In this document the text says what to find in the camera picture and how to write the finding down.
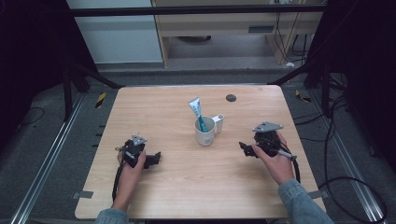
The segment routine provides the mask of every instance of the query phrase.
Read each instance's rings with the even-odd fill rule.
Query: sleeve
[[[286,205],[291,223],[333,223],[296,179],[280,185],[277,192]]]
[[[125,224],[128,220],[128,215],[120,209],[107,208],[99,213],[94,224]]]

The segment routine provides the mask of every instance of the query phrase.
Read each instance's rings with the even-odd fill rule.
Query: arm
[[[286,140],[276,132],[285,146]],[[278,194],[286,205],[292,223],[333,223],[329,216],[311,199],[306,190],[294,179],[291,160],[277,154],[269,157],[260,147],[252,146],[256,155],[264,162],[271,177],[279,185]]]
[[[122,154],[119,153],[118,159],[120,161]],[[143,150],[137,161],[137,165],[132,168],[128,163],[125,163],[122,167],[120,175],[119,186],[117,191],[116,199],[114,200],[111,208],[107,208],[101,211],[95,220],[95,224],[103,223],[128,223],[128,210],[129,203],[139,182],[142,174],[143,165],[146,161],[146,150]]]

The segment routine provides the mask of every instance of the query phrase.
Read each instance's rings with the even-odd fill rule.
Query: light wood tabletop
[[[233,94],[236,101],[228,102]],[[208,147],[195,140],[196,117],[188,102],[200,98],[203,116],[224,115],[221,133]],[[281,124],[297,156],[301,182],[318,190],[285,97],[278,86],[128,87],[119,90],[97,149],[76,217],[96,218],[111,206],[117,151],[132,134],[148,139],[146,151],[161,151],[160,163],[145,169],[129,207],[129,217],[277,218],[287,217],[277,183],[261,160],[246,157],[239,142],[254,144],[252,129],[263,121]],[[325,209],[321,199],[315,199]]]

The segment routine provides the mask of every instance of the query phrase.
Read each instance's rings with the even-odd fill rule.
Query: white panel
[[[70,8],[151,7],[149,0],[68,0]],[[153,16],[76,18],[95,63],[161,63]]]

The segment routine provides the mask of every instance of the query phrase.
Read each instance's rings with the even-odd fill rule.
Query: white mug
[[[199,145],[207,147],[215,140],[215,133],[221,133],[223,115],[217,115],[213,118],[202,116],[207,132],[201,132],[199,120],[195,121],[195,138]]]

